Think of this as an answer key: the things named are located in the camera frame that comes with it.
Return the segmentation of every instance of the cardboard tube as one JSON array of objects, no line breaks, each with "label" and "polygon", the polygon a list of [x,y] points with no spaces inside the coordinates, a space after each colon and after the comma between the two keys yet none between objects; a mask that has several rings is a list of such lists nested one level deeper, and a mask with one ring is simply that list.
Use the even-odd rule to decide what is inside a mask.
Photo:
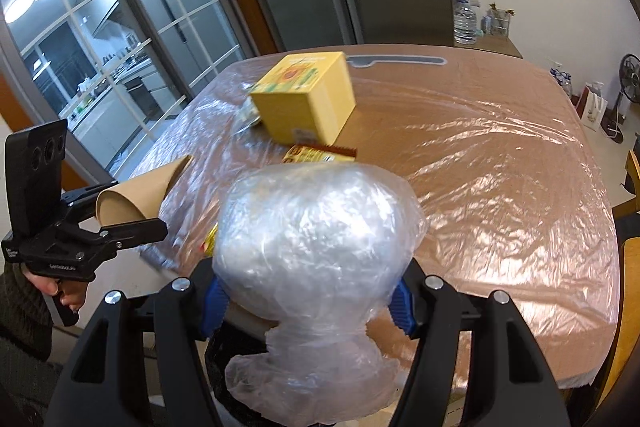
[{"label": "cardboard tube", "polygon": [[190,162],[191,156],[184,156],[103,190],[95,201],[95,217],[100,225],[108,227],[158,217],[162,200]]}]

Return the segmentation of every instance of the black fan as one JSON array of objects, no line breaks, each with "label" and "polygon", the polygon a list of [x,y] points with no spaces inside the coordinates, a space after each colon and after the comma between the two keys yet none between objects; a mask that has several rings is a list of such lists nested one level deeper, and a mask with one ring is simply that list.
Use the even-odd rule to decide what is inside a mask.
[{"label": "black fan", "polygon": [[602,119],[602,128],[610,139],[622,143],[624,137],[618,127],[618,107],[625,95],[632,103],[640,103],[640,58],[628,54],[620,62],[620,92],[607,118]]}]

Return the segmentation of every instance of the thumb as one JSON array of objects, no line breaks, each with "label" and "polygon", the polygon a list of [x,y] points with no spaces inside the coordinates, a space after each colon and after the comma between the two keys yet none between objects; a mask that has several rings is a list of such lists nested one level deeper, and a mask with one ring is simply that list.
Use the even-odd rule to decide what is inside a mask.
[{"label": "thumb", "polygon": [[51,295],[52,297],[57,295],[60,291],[58,288],[58,283],[55,279],[50,279],[49,277],[41,277],[40,275],[34,275],[31,273],[25,265],[22,265],[22,273],[27,280],[36,286],[38,290],[46,295]]}]

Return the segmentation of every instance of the large plastic water bottle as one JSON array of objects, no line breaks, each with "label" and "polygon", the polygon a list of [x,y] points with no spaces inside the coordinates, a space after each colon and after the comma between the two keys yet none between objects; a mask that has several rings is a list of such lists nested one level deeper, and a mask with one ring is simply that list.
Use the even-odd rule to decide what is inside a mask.
[{"label": "large plastic water bottle", "polygon": [[456,42],[474,44],[477,39],[476,28],[478,20],[469,0],[457,0],[453,12],[453,36]]}]

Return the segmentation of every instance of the plastic table cover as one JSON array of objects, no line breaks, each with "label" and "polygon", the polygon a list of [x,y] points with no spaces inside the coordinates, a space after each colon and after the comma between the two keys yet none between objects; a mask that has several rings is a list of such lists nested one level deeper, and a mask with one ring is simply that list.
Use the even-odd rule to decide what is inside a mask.
[{"label": "plastic table cover", "polygon": [[[524,60],[475,50],[331,50],[350,58],[357,103],[336,145],[409,181],[429,223],[415,251],[422,269],[466,293],[508,291],[560,387],[591,383],[616,330],[618,249],[600,170],[561,87]],[[169,234],[145,248],[148,261],[189,274],[234,179],[284,156],[287,148],[261,126],[234,133],[248,88],[280,57],[226,68],[136,169],[194,156],[162,204]],[[410,367],[416,342],[388,313],[368,324],[368,334]],[[466,386],[469,352],[470,335],[462,333],[458,389]]]}]

